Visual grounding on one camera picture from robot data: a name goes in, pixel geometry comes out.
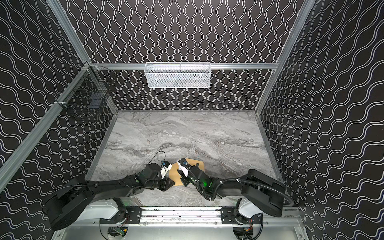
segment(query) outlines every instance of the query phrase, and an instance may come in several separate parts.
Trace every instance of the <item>aluminum frame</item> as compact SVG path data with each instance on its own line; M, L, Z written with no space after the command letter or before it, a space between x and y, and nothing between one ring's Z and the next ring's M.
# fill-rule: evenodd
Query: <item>aluminum frame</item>
M277 78L279 77L281 71L283 70L283 67L285 65L285 62L287 61L291 50L293 46L296 43L297 38L299 37L299 34L301 30L304 27L304 23L307 20L307 17L309 13L311 12L313 5L315 3L315 0L305 0L303 2L303 5L300 8L300 12L297 15L297 18L295 20L295 23L292 26L292 29L288 35L288 38L284 44L283 50L280 53L280 56L277 60L278 67L277 69L270 75L269 80L264 88L264 91L262 93L262 96L256 106L256 113L260 114L268 97L269 94L272 92L273 86L275 85Z
M66 87L63 93L57 98L57 102L63 102L68 94L76 87L83 79L83 75L88 72L88 63L85 63L83 68L75 76L72 82ZM13 175L18 171L25 159L29 156L40 139L44 136L48 128L54 120L59 116L63 108L54 102L44 116L39 120L36 126L31 130L27 137L16 148L12 155L7 159L5 164L0 168L0 192L7 186Z
M97 150L95 157L93 158L93 161L91 163L91 166L88 169L87 174L85 175L85 180L90 180L91 179L91 177L93 175L93 172L95 171L96 166L97 166L97 164L98 164L98 162L100 160L100 157L103 154L103 151L104 151L105 145L108 142L109 136L112 133L113 127L115 126L117 118L118 118L117 114L115 114L112 117L112 120L111 120L111 122L110 122L110 124L108 126L108 129L105 132L105 136L103 137L103 140L101 141L100 147Z
M144 70L145 63L94 63L110 70ZM212 70L277 69L277 63L211 63Z
M80 41L79 36L77 35L75 29L73 28L67 13L65 12L63 6L59 0L46 0L48 6L51 8L53 14L57 18L61 28L64 30L65 34L68 37L68 40L72 44L74 50L77 53L77 56L83 63L91 62L91 57L88 55L85 50L84 45Z
M124 224L124 227L239 227L237 224L222 224L221 207L141 207L139 224ZM283 210L280 218L267 214L263 216L264 227L301 227L300 215L290 215ZM94 226L98 219L74 222L71 227ZM117 227L120 224L101 224L103 227Z
M277 166L277 161L276 161L275 156L273 154L271 145L269 144L268 137L267 137L266 132L265 132L264 127L263 127L263 123L262 123L262 121L260 119L260 116L257 113L255 113L255 115L256 115L256 122L257 122L257 125L259 126L260 133L262 134L262 138L263 138L263 141L264 141L265 149L266 149L266 151L268 153L269 160L271 161L273 171L275 172L277 180L279 180L281 183L284 184L283 177L281 176L281 172L279 170L279 167Z

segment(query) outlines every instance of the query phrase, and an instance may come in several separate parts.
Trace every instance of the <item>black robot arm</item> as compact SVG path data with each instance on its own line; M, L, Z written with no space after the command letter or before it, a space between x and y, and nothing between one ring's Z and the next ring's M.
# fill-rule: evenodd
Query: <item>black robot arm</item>
M283 206L293 206L293 200L285 194L285 186L281 182L255 169L249 169L247 174L238 178L220 179L207 176L198 164L191 166L185 158L178 163L181 170L177 171L182 183L185 186L193 184L209 201L215 200L216 196L244 196L261 211L274 217L281 217Z
M95 182L86 181L84 177L72 179L43 202L51 228L59 230L71 225L88 204L98 200L132 196L144 189L166 191L175 182L162 177L161 169L158 164L151 163L141 172L119 180Z

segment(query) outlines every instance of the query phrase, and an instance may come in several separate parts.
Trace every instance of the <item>white mesh basket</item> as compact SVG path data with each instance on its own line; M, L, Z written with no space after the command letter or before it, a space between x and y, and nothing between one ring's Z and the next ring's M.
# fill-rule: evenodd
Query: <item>white mesh basket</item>
M211 63L146 63L150 88L209 88Z

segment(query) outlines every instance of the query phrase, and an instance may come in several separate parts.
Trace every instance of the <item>wire mesh basket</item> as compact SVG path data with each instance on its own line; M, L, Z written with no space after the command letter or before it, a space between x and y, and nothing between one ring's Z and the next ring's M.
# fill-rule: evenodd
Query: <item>wire mesh basket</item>
M75 120L98 120L107 108L106 100L116 78L117 73L114 71L91 66L65 101L59 104Z
M151 63L144 74L150 88L209 88L211 63Z

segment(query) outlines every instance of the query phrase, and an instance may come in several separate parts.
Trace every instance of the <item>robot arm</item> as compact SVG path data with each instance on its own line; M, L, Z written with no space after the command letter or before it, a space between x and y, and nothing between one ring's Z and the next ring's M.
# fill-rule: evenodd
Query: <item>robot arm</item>
M191 166L185 158L178 161L181 181L185 186L193 184L202 197L209 201L215 200L216 196L244 196L238 207L242 216L252 216L259 210L274 217L281 217L284 206L284 198L290 203L285 206L292 206L293 200L285 194L285 186L279 181L255 170L249 169L248 173L238 178L220 179L207 176L199 166ZM256 208L245 208L244 204L249 202Z
M168 190L175 184L165 177L170 169L169 165L167 161L163 161L161 166L151 163L141 172L119 180L95 182L86 181L84 177L72 179L43 202L51 228L60 230L71 225L87 205L98 200L114 199L117 205L121 205L121 201L116 197L132 196L143 192L144 189Z
M230 179L220 179L207 176L199 169L198 164L191 166L185 158L178 161L179 174L185 186L193 184L201 196L209 201L217 196L244 196L239 199L235 208L235 214L231 218L238 224L247 223L249 219L258 213L264 212L274 217L280 217L284 205L284 198L293 201L284 193L282 183L269 176L250 169L244 176ZM171 169L167 161L161 166L156 163L148 164L141 172L128 175L123 179L95 182L86 181L84 177L76 177L65 184L59 190L53 192L44 202L51 228L60 230L75 222L85 212L95 211L96 201L112 199L105 204L113 204L111 213L104 214L111 220L110 223L118 223L125 219L125 207L118 197L128 197L143 192L144 189L168 190L175 184L166 177Z

